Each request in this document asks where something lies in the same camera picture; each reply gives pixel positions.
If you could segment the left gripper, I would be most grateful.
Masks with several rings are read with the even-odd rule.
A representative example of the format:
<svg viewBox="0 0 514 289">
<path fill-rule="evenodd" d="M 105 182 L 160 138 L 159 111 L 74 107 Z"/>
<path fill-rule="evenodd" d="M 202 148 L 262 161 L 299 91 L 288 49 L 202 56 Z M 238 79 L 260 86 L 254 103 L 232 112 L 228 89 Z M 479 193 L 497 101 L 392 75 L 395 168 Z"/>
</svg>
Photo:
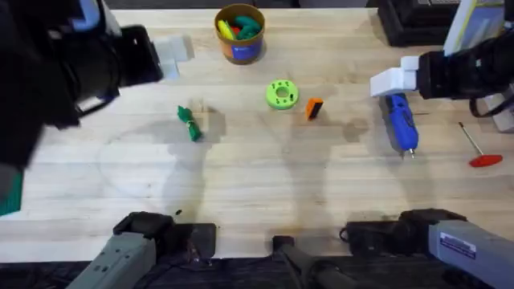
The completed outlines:
<svg viewBox="0 0 514 289">
<path fill-rule="evenodd" d="M 176 61 L 194 57 L 189 35 L 166 35 L 152 42 L 142 25 L 123 26 L 121 37 L 116 40 L 116 51 L 120 57 L 121 87 L 177 79 L 180 72 Z"/>
</svg>

